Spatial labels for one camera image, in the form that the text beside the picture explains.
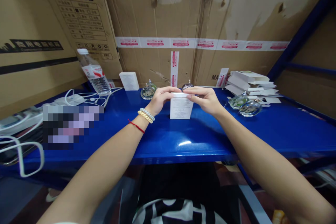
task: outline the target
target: plastic water bottle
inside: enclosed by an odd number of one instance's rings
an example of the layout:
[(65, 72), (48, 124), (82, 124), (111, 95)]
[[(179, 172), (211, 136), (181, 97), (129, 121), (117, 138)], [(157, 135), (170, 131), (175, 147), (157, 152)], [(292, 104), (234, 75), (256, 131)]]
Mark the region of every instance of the plastic water bottle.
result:
[(107, 96), (111, 94), (111, 86), (107, 81), (99, 63), (92, 59), (87, 49), (79, 48), (77, 49), (77, 52), (80, 54), (79, 61), (82, 69), (96, 93), (100, 96)]

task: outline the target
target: wrist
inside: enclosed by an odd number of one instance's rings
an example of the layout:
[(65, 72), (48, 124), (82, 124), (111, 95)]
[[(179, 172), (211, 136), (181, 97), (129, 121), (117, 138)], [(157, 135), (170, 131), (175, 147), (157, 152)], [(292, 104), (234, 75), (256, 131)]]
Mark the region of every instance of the wrist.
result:
[(220, 106), (216, 112), (213, 114), (213, 117), (215, 117), (217, 120), (221, 117), (225, 117), (228, 114), (230, 114), (223, 106)]
[(151, 113), (152, 116), (154, 116), (154, 117), (157, 115), (149, 104), (145, 107), (145, 110), (147, 110), (149, 113)]

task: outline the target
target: bottle label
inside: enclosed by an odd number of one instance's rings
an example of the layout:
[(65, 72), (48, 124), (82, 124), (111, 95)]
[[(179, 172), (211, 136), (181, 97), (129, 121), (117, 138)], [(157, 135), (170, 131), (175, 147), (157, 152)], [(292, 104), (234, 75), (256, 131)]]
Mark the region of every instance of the bottle label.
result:
[(88, 79), (98, 79), (104, 76), (104, 72), (100, 65), (83, 66), (82, 69)]

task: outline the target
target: black and white shirt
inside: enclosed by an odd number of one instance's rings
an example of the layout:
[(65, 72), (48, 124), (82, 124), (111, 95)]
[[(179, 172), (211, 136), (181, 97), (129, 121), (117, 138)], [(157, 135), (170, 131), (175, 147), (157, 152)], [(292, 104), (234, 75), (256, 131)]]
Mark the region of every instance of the black and white shirt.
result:
[(143, 205), (135, 214), (133, 224), (185, 224), (226, 222), (214, 211), (188, 199), (157, 199)]

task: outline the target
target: white cable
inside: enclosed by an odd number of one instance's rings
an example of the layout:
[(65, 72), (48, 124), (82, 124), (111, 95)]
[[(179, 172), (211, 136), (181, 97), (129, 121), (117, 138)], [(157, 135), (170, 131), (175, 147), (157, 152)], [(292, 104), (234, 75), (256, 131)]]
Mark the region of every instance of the white cable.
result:
[(91, 93), (91, 95), (89, 95), (89, 96), (83, 96), (83, 98), (91, 97), (91, 96), (95, 96), (95, 95), (99, 95), (99, 94), (97, 94), (97, 93)]
[(100, 105), (98, 105), (98, 104), (96, 104), (96, 103), (89, 103), (89, 102), (86, 102), (86, 101), (84, 101), (83, 103), (88, 103), (88, 104), (96, 105), (96, 106), (99, 106), (99, 107), (100, 107)]
[(21, 121), (19, 121), (18, 123), (16, 123), (16, 124), (14, 124), (14, 125), (11, 125), (11, 126), (9, 126), (9, 127), (6, 127), (6, 128), (3, 128), (3, 129), (0, 129), (0, 132), (1, 131), (3, 131), (3, 130), (8, 130), (8, 129), (10, 129), (10, 128), (14, 128), (14, 127), (16, 127), (16, 126), (18, 126), (19, 124), (21, 124), (21, 123), (23, 123), (23, 122), (25, 122), (25, 121), (27, 121), (28, 120), (28, 118), (30, 118), (30, 114), (28, 114), (25, 118), (23, 118)]
[(75, 90), (74, 90), (74, 89), (70, 89), (70, 90), (66, 93), (66, 95), (64, 96), (64, 100), (65, 100), (65, 103), (68, 104), (69, 106), (76, 106), (76, 105), (71, 105), (71, 104), (68, 103), (68, 101), (67, 101), (67, 96), (68, 96), (68, 94), (70, 93), (71, 90), (72, 90), (72, 95), (75, 94)]
[[(43, 165), (44, 165), (44, 152), (43, 152), (43, 147), (40, 143), (38, 142), (24, 142), (24, 143), (20, 143), (19, 139), (25, 135), (27, 135), (29, 132), (35, 130), (38, 126), (40, 126), (40, 124), (42, 123), (43, 121), (43, 118), (34, 126), (32, 127), (30, 130), (28, 130), (25, 134), (23, 134), (22, 136), (20, 136), (19, 138), (16, 138), (16, 137), (13, 137), (13, 136), (3, 136), (1, 138), (9, 138), (11, 140), (9, 141), (0, 141), (0, 144), (9, 144), (11, 142), (15, 142), (16, 144), (13, 145), (13, 146), (10, 146), (10, 147), (7, 147), (7, 148), (4, 148), (4, 149), (1, 149), (0, 150), (0, 153), (2, 152), (5, 152), (5, 151), (8, 151), (10, 149), (14, 149), (14, 148), (17, 148), (17, 156), (19, 158), (19, 169), (20, 169), (20, 176), (21, 177), (29, 177), (37, 172), (39, 172)], [(22, 154), (22, 148), (21, 146), (23, 145), (35, 145), (38, 149), (39, 149), (39, 152), (40, 152), (40, 167), (32, 172), (32, 173), (29, 173), (29, 174), (25, 174), (25, 164), (23, 162), (23, 154)]]
[[(123, 87), (122, 87), (122, 88), (121, 88), (121, 87), (115, 87), (115, 88), (113, 87), (113, 88), (111, 88), (111, 89), (115, 89), (114, 91), (111, 92), (111, 94), (113, 94), (114, 92), (117, 92), (117, 91), (123, 89)], [(65, 103), (68, 104), (69, 106), (76, 106), (76, 105), (71, 105), (71, 104), (67, 101), (68, 94), (70, 93), (71, 90), (72, 90), (72, 95), (75, 94), (75, 90), (74, 90), (74, 89), (70, 89), (70, 90), (66, 93), (66, 95), (64, 96), (64, 100), (65, 100)], [(94, 95), (98, 95), (99, 98), (96, 99), (95, 103), (90, 103), (90, 102), (86, 102), (86, 101), (83, 102), (83, 103), (88, 103), (88, 104), (97, 105), (97, 106), (104, 106), (104, 107), (106, 107), (107, 102), (108, 102), (108, 100), (109, 100), (109, 98), (110, 98), (110, 96), (111, 96), (111, 94), (109, 94), (107, 98), (104, 98), (104, 97), (100, 97), (100, 95), (97, 94), (97, 93), (90, 93), (90, 94), (92, 94), (92, 95), (89, 95), (89, 96), (83, 96), (83, 98), (91, 97), (91, 96), (94, 96)], [(97, 104), (98, 99), (105, 99), (105, 101), (103, 102), (103, 104), (98, 105), (98, 104)]]
[(113, 93), (115, 93), (115, 92), (117, 92), (117, 91), (123, 89), (123, 87), (122, 87), (122, 88), (121, 88), (121, 87), (115, 87), (115, 88), (112, 88), (112, 89), (116, 89), (116, 90), (114, 90), (111, 94), (108, 95), (108, 97), (107, 97), (107, 99), (106, 99), (106, 101), (105, 101), (105, 103), (104, 103), (104, 107), (106, 107), (107, 102), (108, 102), (110, 96), (111, 96)]
[(41, 120), (35, 124), (35, 126), (33, 128), (31, 128), (30, 130), (28, 130), (26, 133), (24, 133), (22, 136), (19, 136), (18, 139), (20, 139), (21, 137), (27, 135), (29, 132), (33, 131), (34, 129), (36, 129), (38, 126), (41, 125), (41, 123), (43, 122), (43, 118), (41, 118)]

